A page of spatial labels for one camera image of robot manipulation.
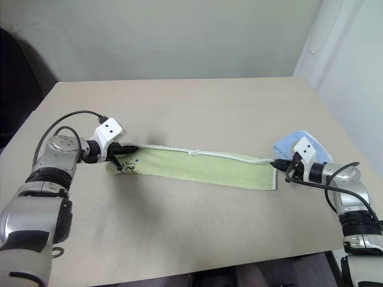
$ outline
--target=table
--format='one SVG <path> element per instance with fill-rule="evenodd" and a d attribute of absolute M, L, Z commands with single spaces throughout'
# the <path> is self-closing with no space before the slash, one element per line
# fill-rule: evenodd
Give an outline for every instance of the table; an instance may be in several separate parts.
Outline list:
<path fill-rule="evenodd" d="M 61 115 L 79 109 L 114 117 L 124 141 L 275 158 L 271 145 L 299 129 L 334 161 L 360 161 L 383 218 L 382 179 L 304 78 L 58 83 L 0 158 L 2 207 L 27 178 L 35 145 Z M 91 115 L 68 119 L 93 134 Z M 79 164 L 74 217 L 51 286 L 90 286 L 309 254 L 342 247 L 341 226 L 323 191 L 278 175 L 275 191 L 251 191 L 145 175 L 110 175 Z"/>

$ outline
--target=white wall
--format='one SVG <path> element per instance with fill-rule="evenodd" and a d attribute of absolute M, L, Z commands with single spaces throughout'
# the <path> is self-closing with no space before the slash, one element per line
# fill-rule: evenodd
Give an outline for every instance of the white wall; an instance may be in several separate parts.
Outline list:
<path fill-rule="evenodd" d="M 308 77 L 383 177 L 383 1 L 339 2 L 323 48 L 310 51 L 316 37 L 311 30 L 294 74 Z M 331 13 L 321 12 L 319 18 L 331 21 Z M 357 160 L 350 155 L 350 161 Z"/>
<path fill-rule="evenodd" d="M 1 0 L 59 81 L 292 75 L 318 0 Z"/>

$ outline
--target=blue towel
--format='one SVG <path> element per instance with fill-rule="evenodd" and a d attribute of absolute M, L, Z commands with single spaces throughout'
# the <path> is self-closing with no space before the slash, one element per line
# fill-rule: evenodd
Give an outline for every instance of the blue towel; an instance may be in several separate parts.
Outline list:
<path fill-rule="evenodd" d="M 294 132 L 275 142 L 273 144 L 275 154 L 283 160 L 291 160 L 293 158 L 293 148 L 295 144 L 304 136 L 310 141 L 312 146 L 317 151 L 317 159 L 319 163 L 331 163 L 333 161 L 331 155 L 324 149 L 324 147 L 313 136 L 304 130 L 298 130 L 297 132 Z"/>

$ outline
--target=cable connector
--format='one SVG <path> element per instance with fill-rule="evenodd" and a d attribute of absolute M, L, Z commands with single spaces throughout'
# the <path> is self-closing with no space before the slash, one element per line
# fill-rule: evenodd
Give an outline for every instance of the cable connector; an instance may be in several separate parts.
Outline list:
<path fill-rule="evenodd" d="M 106 122 L 107 120 L 108 120 L 108 117 L 105 116 L 105 115 L 99 115 L 99 117 L 98 117 L 98 122 L 99 122 L 100 124 L 103 124 L 103 123 Z"/>

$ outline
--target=floor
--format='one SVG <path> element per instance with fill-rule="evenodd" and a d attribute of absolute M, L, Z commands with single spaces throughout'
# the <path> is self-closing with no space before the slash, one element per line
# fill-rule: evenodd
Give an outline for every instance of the floor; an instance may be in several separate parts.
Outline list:
<path fill-rule="evenodd" d="M 112 286 L 337 287 L 337 283 L 325 253 L 318 253 L 103 287 Z"/>

